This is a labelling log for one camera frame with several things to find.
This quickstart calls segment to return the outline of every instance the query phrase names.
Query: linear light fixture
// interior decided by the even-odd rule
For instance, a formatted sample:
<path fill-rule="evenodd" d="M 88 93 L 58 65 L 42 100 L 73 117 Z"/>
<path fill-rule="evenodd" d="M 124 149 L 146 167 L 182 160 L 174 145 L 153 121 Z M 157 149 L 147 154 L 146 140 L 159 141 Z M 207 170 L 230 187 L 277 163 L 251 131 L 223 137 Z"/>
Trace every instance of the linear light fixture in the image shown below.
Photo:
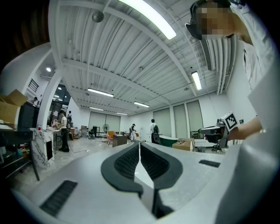
<path fill-rule="evenodd" d="M 141 103 L 138 103 L 138 102 L 134 102 L 134 104 L 140 105 L 140 106 L 142 106 L 142 107 L 150 107 L 150 106 L 148 106 L 148 105 L 141 104 Z"/>
<path fill-rule="evenodd" d="M 91 89 L 91 88 L 88 88 L 87 91 L 94 92 L 94 93 L 99 93 L 99 94 L 102 94 L 102 95 L 105 95 L 105 96 L 110 96 L 110 97 L 114 96 L 113 94 L 105 93 L 105 92 L 95 90 L 95 89 Z"/>
<path fill-rule="evenodd" d="M 102 110 L 102 109 L 99 109 L 99 108 L 95 108 L 95 107 L 89 107 L 90 109 L 94 109 L 94 110 Z"/>
<path fill-rule="evenodd" d="M 201 90 L 202 88 L 201 88 L 200 77 L 198 76 L 198 73 L 193 72 L 192 77 L 193 77 L 194 82 L 196 83 L 197 90 Z"/>
<path fill-rule="evenodd" d="M 168 40 L 171 40 L 177 34 L 169 25 L 169 23 L 148 3 L 143 0 L 119 0 L 130 7 L 136 9 L 138 12 L 146 16 L 152 23 L 154 23 L 161 32 L 167 37 Z"/>

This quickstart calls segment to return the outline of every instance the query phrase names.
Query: black backpack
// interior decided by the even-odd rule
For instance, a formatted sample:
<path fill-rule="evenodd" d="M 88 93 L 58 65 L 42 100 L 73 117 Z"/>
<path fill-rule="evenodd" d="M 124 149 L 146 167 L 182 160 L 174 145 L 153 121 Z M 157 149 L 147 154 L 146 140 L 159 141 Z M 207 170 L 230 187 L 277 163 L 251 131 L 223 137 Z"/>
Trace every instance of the black backpack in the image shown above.
<path fill-rule="evenodd" d="M 157 134 L 157 133 L 158 133 L 158 126 L 155 125 L 155 126 L 154 126 L 154 134 Z"/>

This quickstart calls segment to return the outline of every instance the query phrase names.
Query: cardboard box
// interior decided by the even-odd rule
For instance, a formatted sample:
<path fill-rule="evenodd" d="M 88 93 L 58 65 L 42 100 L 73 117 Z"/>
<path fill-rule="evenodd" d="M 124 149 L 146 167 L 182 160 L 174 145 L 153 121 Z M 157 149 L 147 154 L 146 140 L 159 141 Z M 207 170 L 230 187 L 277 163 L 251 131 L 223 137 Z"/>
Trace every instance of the cardboard box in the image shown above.
<path fill-rule="evenodd" d="M 195 147 L 194 139 L 181 139 L 180 141 L 178 141 L 172 145 L 172 148 L 181 149 L 181 150 L 185 150 L 185 151 L 191 151 L 191 152 L 193 151 L 194 147 Z"/>
<path fill-rule="evenodd" d="M 27 97 L 17 89 L 8 96 L 0 94 L 0 119 L 14 124 L 18 108 L 26 101 Z"/>

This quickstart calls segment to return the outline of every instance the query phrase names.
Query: marble cabinet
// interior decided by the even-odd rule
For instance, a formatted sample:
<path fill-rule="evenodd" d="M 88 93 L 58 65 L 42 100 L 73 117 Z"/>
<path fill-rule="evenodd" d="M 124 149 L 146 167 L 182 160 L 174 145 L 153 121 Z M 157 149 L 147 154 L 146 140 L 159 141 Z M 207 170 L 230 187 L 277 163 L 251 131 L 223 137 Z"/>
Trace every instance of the marble cabinet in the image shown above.
<path fill-rule="evenodd" d="M 48 169 L 54 162 L 53 133 L 51 131 L 33 131 L 32 150 L 34 152 L 35 164 L 41 168 Z"/>

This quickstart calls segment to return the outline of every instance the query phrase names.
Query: gray floor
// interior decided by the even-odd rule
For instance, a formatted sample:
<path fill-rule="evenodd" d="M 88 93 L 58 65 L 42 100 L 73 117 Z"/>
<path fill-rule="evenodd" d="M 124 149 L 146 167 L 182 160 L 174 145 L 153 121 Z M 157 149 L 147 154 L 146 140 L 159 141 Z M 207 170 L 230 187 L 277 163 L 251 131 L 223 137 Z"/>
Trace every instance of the gray floor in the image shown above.
<path fill-rule="evenodd" d="M 38 184 L 44 181 L 48 176 L 60 170 L 63 166 L 70 163 L 72 160 L 82 156 L 87 156 L 95 152 L 110 149 L 112 148 L 112 143 L 110 143 L 110 145 L 108 146 L 106 142 L 101 142 L 101 139 L 99 138 L 96 138 L 95 140 L 80 138 L 74 139 L 74 141 L 69 140 L 69 146 L 69 153 L 64 153 L 58 150 L 56 151 L 56 154 L 54 155 L 55 161 L 54 164 L 52 164 L 51 168 L 47 170 L 38 168 L 40 181 L 37 181 L 32 166 L 28 166 L 23 170 L 22 173 L 18 173 L 12 179 L 12 188 L 21 192 L 23 195 L 28 196 L 29 193 L 32 192 L 32 190 L 36 188 Z"/>

